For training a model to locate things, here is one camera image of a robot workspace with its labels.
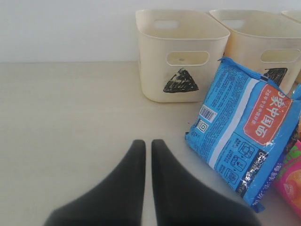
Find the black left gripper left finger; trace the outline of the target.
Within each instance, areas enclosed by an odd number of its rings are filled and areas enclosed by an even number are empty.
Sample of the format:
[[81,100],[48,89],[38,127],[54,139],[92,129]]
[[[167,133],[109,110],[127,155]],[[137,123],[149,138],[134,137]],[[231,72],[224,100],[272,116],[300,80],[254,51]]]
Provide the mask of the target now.
[[134,140],[116,168],[96,187],[54,210],[47,226],[140,226],[146,145]]

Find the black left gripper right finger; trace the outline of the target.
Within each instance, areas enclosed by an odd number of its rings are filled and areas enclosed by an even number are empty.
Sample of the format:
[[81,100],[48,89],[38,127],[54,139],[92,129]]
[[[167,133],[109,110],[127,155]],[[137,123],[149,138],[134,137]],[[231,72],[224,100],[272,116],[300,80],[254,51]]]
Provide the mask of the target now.
[[140,226],[146,173],[146,144],[134,140],[97,189],[99,226]]

